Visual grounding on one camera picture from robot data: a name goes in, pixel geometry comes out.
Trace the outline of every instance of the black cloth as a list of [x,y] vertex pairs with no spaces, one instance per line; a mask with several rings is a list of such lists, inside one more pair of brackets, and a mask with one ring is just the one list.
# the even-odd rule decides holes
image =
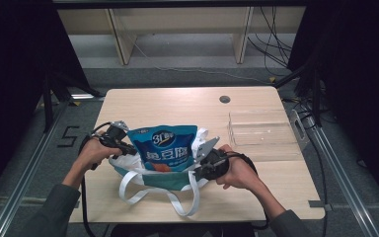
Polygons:
[[[80,192],[69,186],[54,186],[42,208],[24,226],[19,236],[66,236],[69,217],[79,196]],[[311,236],[311,232],[292,210],[286,210],[275,218],[270,227],[276,236]]]

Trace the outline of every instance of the person's right hand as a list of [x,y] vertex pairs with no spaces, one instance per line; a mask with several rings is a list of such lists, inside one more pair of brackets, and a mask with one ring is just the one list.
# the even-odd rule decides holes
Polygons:
[[[228,154],[232,153],[232,148],[229,145],[223,145],[219,148]],[[229,159],[230,167],[227,173],[216,179],[217,185],[224,185],[223,189],[227,190],[230,186],[238,189],[252,190],[254,187],[263,182],[255,173],[255,171],[242,159],[231,157]]]

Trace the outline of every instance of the transparent plastic box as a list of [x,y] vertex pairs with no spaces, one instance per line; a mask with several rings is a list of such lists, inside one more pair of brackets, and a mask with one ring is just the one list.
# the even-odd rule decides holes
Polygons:
[[228,128],[233,149],[254,161],[302,159],[285,110],[230,112]]

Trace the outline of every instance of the floor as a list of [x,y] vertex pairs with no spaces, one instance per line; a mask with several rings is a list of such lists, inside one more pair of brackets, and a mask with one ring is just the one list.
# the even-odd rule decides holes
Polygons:
[[[265,48],[257,37],[267,40],[268,35],[250,36],[256,46]],[[294,38],[295,35],[279,36],[279,39],[288,45],[292,45]],[[244,63],[235,63],[231,38],[227,35],[140,36],[131,60],[126,66],[119,64],[114,39],[111,36],[71,36],[71,40],[81,65],[90,78],[91,85],[101,90],[106,90],[113,85],[110,83],[115,83],[115,78],[110,77],[115,73],[125,73],[124,75],[127,75],[130,81],[138,80],[139,77],[156,71],[164,73],[162,75],[165,77],[172,73],[184,74],[182,77],[193,73],[191,76],[197,78],[208,78],[218,74],[223,80],[229,80],[234,83],[233,85],[236,83],[241,86],[245,83],[266,84],[272,77],[279,79],[289,73],[281,63],[264,57],[251,43],[247,45]],[[281,61],[286,60],[285,55],[282,56],[277,48],[269,47],[268,49],[268,52],[276,58]],[[258,73],[253,74],[253,68],[266,71],[266,76],[259,77]],[[284,106],[288,111],[296,109],[298,112],[305,112],[307,103],[298,104],[292,100],[295,98],[293,94],[295,83],[295,80],[292,81],[280,88],[278,92],[281,98],[287,99]],[[72,89],[72,92],[83,93],[75,89]],[[79,107],[55,105],[54,109],[60,112],[61,119],[54,133],[61,135],[66,132],[64,129],[68,126],[79,126],[77,132],[86,133],[93,127],[101,104],[102,101],[91,100],[83,101]],[[88,117],[94,119],[78,119],[81,113],[86,113]],[[306,224],[319,235],[379,236],[377,184],[365,169],[364,164],[357,162],[359,154],[343,134],[341,126],[336,123],[335,116],[331,112],[324,114],[322,123],[322,130],[317,130],[314,129],[316,127],[313,127],[312,120],[305,120],[305,124],[312,127],[308,132],[315,146],[309,143],[303,153],[318,193],[322,199],[327,196],[328,214],[326,219],[306,220]],[[43,137],[42,130],[43,109],[41,105],[38,105],[31,129],[26,133],[22,145],[0,180],[0,219],[5,218],[1,216],[3,207],[10,200],[9,197],[14,194],[26,167],[31,164],[32,157],[37,157],[36,147],[40,145]],[[43,147],[44,150],[62,151],[60,147],[65,144],[62,144],[60,139],[55,139],[57,135],[48,138],[49,141]],[[63,151],[66,157],[75,157],[74,150]],[[42,161],[37,164],[37,170],[32,173],[32,179],[24,184],[27,188],[21,198],[20,207],[13,216],[9,216],[8,225],[2,228],[5,236],[17,235],[21,226],[27,223],[28,217],[42,205],[52,185],[59,183],[63,174],[67,172],[68,164],[72,162],[72,159],[56,159],[53,153],[45,153]],[[112,225],[91,225],[91,227],[98,236],[109,236],[107,231],[110,232],[113,228]],[[269,230],[259,232],[258,235],[273,236]],[[68,236],[86,236],[86,232],[82,225],[69,225]]]

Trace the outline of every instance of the white desk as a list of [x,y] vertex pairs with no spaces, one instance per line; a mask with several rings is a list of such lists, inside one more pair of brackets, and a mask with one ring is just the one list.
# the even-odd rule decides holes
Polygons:
[[[230,97],[228,104],[219,101]],[[209,137],[220,136],[216,147],[230,143],[228,123],[230,112],[281,111],[278,119],[288,118],[277,92],[271,87],[162,88],[119,89],[108,92],[96,125],[111,120],[124,120],[130,128],[159,124],[196,124],[209,130]],[[292,130],[287,136],[295,138]],[[309,200],[319,200],[310,173],[297,146],[275,149],[298,153],[292,159],[278,155],[253,158],[261,178],[287,209],[302,219],[324,217],[322,208],[311,208]],[[88,172],[87,202],[90,222],[182,222],[182,221],[255,221],[265,219],[258,200],[246,190],[222,190],[214,181],[200,190],[198,212],[180,217],[165,195],[150,194],[135,205],[128,205],[117,194],[120,175],[104,161],[94,172]],[[130,187],[134,194],[139,188]],[[184,208],[192,202],[191,192],[179,193]],[[76,208],[71,222],[82,222],[82,208]]]

